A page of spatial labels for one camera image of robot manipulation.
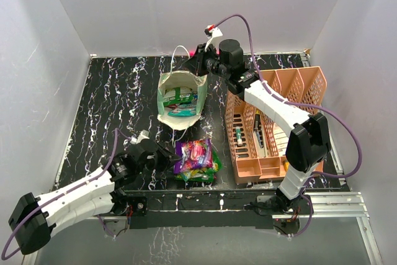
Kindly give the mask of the purple snack box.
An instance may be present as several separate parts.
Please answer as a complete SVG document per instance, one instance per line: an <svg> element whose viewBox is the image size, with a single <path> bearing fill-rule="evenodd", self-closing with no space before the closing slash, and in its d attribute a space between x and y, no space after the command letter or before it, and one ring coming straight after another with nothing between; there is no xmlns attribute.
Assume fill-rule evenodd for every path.
<svg viewBox="0 0 397 265"><path fill-rule="evenodd" d="M212 143L209 138L186 142L177 141L175 153L181 157L181 160L174 165L174 174L212 167Z"/></svg>

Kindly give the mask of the orange plastic desk organizer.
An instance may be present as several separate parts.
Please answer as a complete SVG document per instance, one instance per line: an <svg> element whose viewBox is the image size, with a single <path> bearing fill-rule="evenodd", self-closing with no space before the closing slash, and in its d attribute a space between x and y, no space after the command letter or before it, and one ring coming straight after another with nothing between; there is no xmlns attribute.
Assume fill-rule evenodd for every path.
<svg viewBox="0 0 397 265"><path fill-rule="evenodd" d="M292 102L318 106L327 87L319 66L267 70L262 75L274 91ZM285 177L288 135L277 122L231 92L227 93L225 122L237 184L281 181ZM242 146L236 143L235 127L241 127Z"/></svg>

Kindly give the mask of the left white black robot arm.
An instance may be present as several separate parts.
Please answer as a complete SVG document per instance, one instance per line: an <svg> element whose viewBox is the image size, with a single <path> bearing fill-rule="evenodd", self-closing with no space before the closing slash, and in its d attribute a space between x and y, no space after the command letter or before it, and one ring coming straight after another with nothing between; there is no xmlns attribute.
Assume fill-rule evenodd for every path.
<svg viewBox="0 0 397 265"><path fill-rule="evenodd" d="M144 169L162 172L180 160L160 143L144 138L128 151L113 152L104 167L65 187L39 196L31 192L23 195L8 220L12 230L9 239L18 244L15 252L32 254L60 231L89 217L123 214L128 207L124 186Z"/></svg>

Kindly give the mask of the green white paper bag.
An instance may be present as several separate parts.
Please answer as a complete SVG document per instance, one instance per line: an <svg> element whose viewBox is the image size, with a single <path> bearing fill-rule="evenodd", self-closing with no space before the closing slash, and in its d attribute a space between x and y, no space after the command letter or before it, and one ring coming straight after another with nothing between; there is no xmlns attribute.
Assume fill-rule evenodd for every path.
<svg viewBox="0 0 397 265"><path fill-rule="evenodd" d="M170 67L160 75L157 89L158 120L172 132L185 133L200 118L207 98L207 76L196 76L187 70L174 70L175 55Z"/></svg>

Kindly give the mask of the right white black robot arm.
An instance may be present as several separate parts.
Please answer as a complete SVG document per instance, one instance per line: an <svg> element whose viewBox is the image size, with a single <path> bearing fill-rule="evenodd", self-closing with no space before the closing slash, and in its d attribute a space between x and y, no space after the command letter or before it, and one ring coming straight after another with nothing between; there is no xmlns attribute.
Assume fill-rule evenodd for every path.
<svg viewBox="0 0 397 265"><path fill-rule="evenodd" d="M244 62L237 40L226 39L218 48L205 43L198 45L182 69L198 77L212 73L223 78L232 94L259 109L288 136L286 159L290 166L275 195L263 206L293 212L307 180L331 150L327 118L301 110L261 81L260 72Z"/></svg>

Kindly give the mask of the teal snack packet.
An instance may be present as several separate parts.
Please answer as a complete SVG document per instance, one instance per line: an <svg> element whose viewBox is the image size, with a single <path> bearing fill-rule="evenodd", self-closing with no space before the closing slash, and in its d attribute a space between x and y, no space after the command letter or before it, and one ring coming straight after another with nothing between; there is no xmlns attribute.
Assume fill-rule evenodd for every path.
<svg viewBox="0 0 397 265"><path fill-rule="evenodd" d="M176 108L171 109L167 114L168 116L172 116L172 117L192 117L196 115L196 106L195 105L178 106Z"/></svg>

